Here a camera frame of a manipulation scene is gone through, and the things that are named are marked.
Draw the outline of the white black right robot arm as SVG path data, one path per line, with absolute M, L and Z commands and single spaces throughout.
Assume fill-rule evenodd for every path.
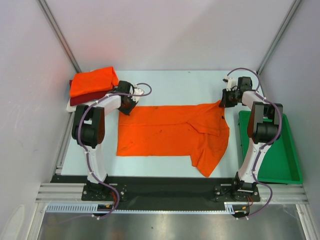
M 242 104 L 250 109 L 247 125 L 249 146 L 244 162 L 235 175 L 235 183 L 230 188 L 231 196 L 242 201 L 253 192 L 258 183 L 258 173 L 263 159 L 271 145 L 280 138 L 282 131 L 283 105 L 272 103 L 253 90 L 250 77 L 238 79 L 226 76 L 223 81 L 220 108 L 232 108 Z

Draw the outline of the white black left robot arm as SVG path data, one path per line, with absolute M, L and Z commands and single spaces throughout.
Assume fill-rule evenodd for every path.
M 93 194 L 100 200 L 107 199 L 111 193 L 111 188 L 103 183 L 107 177 L 102 156 L 102 142 L 106 133 L 105 117 L 115 110 L 130 115 L 144 93 L 137 85 L 120 81 L 115 89 L 102 98 L 92 103 L 79 104 L 75 108 L 71 136 L 83 148 L 88 170 L 87 180 L 96 184 Z

